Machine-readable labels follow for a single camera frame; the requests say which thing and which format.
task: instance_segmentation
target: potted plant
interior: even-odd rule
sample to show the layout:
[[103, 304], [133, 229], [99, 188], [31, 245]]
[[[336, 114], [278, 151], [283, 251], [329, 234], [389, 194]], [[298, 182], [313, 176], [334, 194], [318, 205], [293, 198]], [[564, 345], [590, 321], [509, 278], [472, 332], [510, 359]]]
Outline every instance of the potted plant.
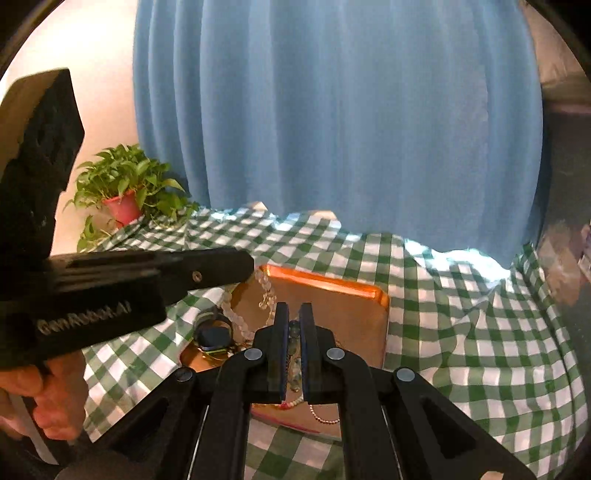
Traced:
[[[141, 215], [171, 225], [185, 221], [199, 206], [189, 202], [186, 196], [167, 190], [184, 193], [176, 180], [165, 176], [170, 165], [146, 157], [138, 145], [106, 148], [97, 156], [100, 160], [78, 166], [84, 170], [76, 179], [74, 198], [66, 206], [106, 207], [118, 226], [125, 226]], [[93, 227], [92, 216], [89, 216], [79, 247], [84, 244], [92, 247], [98, 236], [105, 234], [104, 230]], [[85, 237], [92, 241], [83, 242]]]

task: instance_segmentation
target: green and white checkered tablecloth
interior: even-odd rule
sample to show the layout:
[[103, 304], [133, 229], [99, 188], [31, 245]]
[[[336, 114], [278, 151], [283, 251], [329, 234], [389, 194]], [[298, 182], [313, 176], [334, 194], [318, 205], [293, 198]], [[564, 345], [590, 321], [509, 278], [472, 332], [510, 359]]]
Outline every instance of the green and white checkered tablecloth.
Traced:
[[[576, 358], [531, 247], [510, 270], [475, 252], [441, 254], [390, 234], [354, 235], [336, 220], [202, 209], [178, 229], [133, 223], [99, 249], [231, 245], [390, 296], [384, 368], [415, 369], [543, 479], [586, 431]], [[97, 439], [178, 365], [195, 315], [220, 302], [199, 290], [162, 324], [85, 350], [86, 430]], [[342, 479], [342, 447], [251, 420], [245, 478]]]

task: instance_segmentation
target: red flower pot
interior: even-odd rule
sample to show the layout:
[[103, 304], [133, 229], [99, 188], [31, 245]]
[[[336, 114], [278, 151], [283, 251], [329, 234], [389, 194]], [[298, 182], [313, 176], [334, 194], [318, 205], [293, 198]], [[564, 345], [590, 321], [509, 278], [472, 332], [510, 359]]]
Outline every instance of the red flower pot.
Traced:
[[135, 201], [135, 192], [133, 190], [128, 190], [119, 197], [103, 200], [103, 204], [107, 206], [120, 226], [125, 226], [142, 216], [142, 211]]

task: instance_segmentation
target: bead necklace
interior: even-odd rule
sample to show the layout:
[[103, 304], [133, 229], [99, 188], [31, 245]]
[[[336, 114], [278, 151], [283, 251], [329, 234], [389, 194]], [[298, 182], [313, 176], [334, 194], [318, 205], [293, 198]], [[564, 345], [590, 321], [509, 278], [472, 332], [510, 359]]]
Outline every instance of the bead necklace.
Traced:
[[[273, 321], [275, 320], [275, 310], [277, 309], [277, 295], [275, 295], [275, 290], [273, 289], [273, 285], [271, 285], [271, 280], [269, 280], [269, 277], [267, 276], [267, 274], [265, 272], [263, 272], [260, 268], [255, 269], [255, 278], [259, 282], [259, 284], [261, 285], [261, 287], [263, 289], [262, 301], [259, 303], [259, 308], [262, 310], [269, 309], [269, 316], [267, 317], [267, 321], [265, 322], [265, 325], [270, 326], [273, 324]], [[234, 312], [232, 310], [232, 292], [227, 291], [227, 290], [224, 291], [223, 296], [222, 296], [222, 312], [235, 326], [238, 327], [240, 334], [242, 335], [242, 337], [245, 340], [244, 347], [247, 348], [247, 347], [251, 346], [252, 341], [254, 340], [255, 334], [254, 334], [254, 332], [251, 332], [251, 330], [248, 328], [248, 325], [244, 321], [244, 318], [242, 318], [241, 315], [238, 315], [236, 312]], [[292, 328], [293, 324], [294, 324], [293, 321], [290, 322], [290, 345], [292, 345], [292, 346], [299, 339], [299, 323], [298, 323], [298, 328], [297, 328], [297, 335], [295, 333], [292, 335], [292, 330], [295, 330], [295, 328]], [[288, 381], [289, 381], [289, 379], [291, 379], [291, 381], [290, 381], [291, 389], [293, 391], [297, 392], [298, 390], [301, 389], [301, 359], [299, 356], [297, 358], [294, 358], [294, 357], [296, 357], [296, 353], [297, 353], [297, 347], [296, 347], [295, 351], [288, 352], [287, 378], [288, 378]], [[299, 375], [299, 379], [300, 379], [300, 385], [297, 385], [298, 375]], [[300, 394], [300, 396], [297, 397], [293, 401], [290, 401], [290, 402], [283, 401], [281, 404], [277, 404], [277, 405], [273, 405], [273, 406], [275, 408], [278, 408], [279, 410], [289, 410], [291, 408], [298, 406], [303, 401], [304, 401], [304, 395]], [[314, 411], [314, 408], [312, 407], [312, 405], [310, 405], [310, 412], [312, 413], [314, 418], [317, 421], [319, 421], [320, 423], [333, 425], [335, 423], [340, 422], [339, 419], [337, 419], [337, 420], [321, 419]]]

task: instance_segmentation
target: white wall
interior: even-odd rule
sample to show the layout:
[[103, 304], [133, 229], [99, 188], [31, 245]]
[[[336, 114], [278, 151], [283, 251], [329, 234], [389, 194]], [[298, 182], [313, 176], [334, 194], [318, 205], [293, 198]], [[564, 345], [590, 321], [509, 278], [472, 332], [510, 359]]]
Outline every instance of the white wall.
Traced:
[[571, 75], [584, 75], [568, 45], [538, 11], [525, 0], [520, 2], [530, 25], [542, 85], [560, 82]]
[[73, 252], [87, 212], [70, 205], [76, 164], [104, 147], [138, 142], [132, 86], [132, 48], [138, 0], [64, 0], [27, 39], [6, 75], [14, 80], [43, 70], [67, 67], [86, 131], [70, 184], [56, 212], [53, 254]]

